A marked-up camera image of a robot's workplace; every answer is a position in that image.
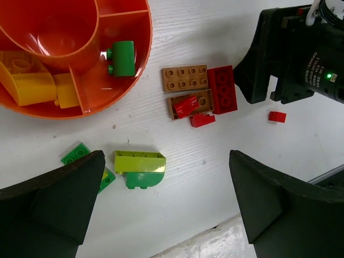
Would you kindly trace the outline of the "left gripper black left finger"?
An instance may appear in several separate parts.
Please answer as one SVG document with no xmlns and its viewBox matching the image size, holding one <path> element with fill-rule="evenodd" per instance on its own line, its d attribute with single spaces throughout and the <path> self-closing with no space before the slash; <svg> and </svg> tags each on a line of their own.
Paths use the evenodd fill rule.
<svg viewBox="0 0 344 258">
<path fill-rule="evenodd" d="M 1 257 L 75 257 L 105 168 L 103 151 L 1 189 Z"/>
</svg>

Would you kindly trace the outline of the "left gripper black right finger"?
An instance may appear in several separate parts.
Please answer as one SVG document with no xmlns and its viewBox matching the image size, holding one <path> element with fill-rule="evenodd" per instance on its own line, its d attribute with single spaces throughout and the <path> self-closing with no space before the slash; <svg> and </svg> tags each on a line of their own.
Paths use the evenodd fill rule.
<svg viewBox="0 0 344 258">
<path fill-rule="evenodd" d="M 229 167 L 257 257 L 343 257 L 343 167 L 305 182 L 238 150 Z"/>
</svg>

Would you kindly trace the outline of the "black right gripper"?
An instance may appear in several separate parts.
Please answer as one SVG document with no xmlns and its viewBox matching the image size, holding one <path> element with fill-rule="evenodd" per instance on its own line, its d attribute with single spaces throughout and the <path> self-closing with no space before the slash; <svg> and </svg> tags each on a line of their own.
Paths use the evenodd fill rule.
<svg viewBox="0 0 344 258">
<path fill-rule="evenodd" d="M 248 103 L 266 100 L 271 76 L 278 78 L 283 104 L 314 93 L 343 103 L 343 1 L 320 1 L 319 11 L 312 26 L 294 29 L 284 65 L 285 9 L 261 11 L 251 46 L 234 68 L 235 84 Z"/>
</svg>

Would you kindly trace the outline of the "large red lego brick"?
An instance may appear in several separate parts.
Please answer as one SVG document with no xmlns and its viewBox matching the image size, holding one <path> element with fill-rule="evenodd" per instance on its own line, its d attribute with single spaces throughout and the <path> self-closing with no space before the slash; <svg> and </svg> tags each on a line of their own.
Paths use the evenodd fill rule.
<svg viewBox="0 0 344 258">
<path fill-rule="evenodd" d="M 232 66 L 212 68 L 207 71 L 209 85 L 212 90 L 214 114 L 236 111 L 237 95 L 235 91 Z"/>
</svg>

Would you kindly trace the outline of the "small red lego cube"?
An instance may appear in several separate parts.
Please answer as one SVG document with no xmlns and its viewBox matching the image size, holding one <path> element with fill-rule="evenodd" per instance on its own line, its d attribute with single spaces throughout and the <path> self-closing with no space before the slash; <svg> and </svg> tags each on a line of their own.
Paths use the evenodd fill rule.
<svg viewBox="0 0 344 258">
<path fill-rule="evenodd" d="M 271 111 L 268 115 L 268 120 L 276 123 L 285 123 L 286 121 L 286 113 L 278 112 L 278 111 Z"/>
</svg>

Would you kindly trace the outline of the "red sloped lego piece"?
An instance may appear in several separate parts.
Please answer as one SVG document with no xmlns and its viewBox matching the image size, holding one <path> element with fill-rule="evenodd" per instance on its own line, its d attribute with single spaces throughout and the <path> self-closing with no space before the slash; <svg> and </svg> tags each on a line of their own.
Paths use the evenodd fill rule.
<svg viewBox="0 0 344 258">
<path fill-rule="evenodd" d="M 215 121 L 215 116 L 210 114 L 195 114 L 190 117 L 191 126 L 194 128 L 199 128 L 214 123 Z"/>
</svg>

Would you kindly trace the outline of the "yellow square lego brick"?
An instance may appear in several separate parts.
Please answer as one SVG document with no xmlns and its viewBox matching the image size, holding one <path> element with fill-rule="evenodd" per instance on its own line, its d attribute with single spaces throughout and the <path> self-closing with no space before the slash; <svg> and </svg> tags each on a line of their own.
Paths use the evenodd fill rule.
<svg viewBox="0 0 344 258">
<path fill-rule="evenodd" d="M 57 99 L 54 101 L 56 106 L 59 106 L 61 109 L 66 109 L 80 105 L 70 73 L 53 75 L 53 80 L 57 93 Z"/>
</svg>

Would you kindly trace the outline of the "green small lego brick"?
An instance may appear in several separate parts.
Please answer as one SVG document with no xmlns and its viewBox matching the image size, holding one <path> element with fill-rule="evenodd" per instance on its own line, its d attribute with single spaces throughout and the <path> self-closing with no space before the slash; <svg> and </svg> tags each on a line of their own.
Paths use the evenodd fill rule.
<svg viewBox="0 0 344 258">
<path fill-rule="evenodd" d="M 106 51 L 109 75 L 115 77 L 133 77 L 135 75 L 134 41 L 116 41 Z"/>
</svg>

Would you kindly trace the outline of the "yellow long lego brick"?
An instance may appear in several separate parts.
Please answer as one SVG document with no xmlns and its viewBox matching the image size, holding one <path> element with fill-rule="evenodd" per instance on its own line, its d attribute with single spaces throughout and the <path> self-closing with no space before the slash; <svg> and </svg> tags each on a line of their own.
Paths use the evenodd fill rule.
<svg viewBox="0 0 344 258">
<path fill-rule="evenodd" d="M 27 52 L 1 51 L 1 84 L 18 106 L 57 99 L 52 74 Z"/>
</svg>

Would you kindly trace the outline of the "red ridged lego piece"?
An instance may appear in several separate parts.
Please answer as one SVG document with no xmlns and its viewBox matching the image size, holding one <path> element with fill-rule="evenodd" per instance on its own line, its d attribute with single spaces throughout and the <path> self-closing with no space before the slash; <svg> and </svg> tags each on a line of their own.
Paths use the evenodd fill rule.
<svg viewBox="0 0 344 258">
<path fill-rule="evenodd" d="M 197 97 L 192 95 L 176 104 L 173 104 L 173 108 L 176 111 L 179 119 L 189 116 L 192 112 L 200 107 Z"/>
</svg>

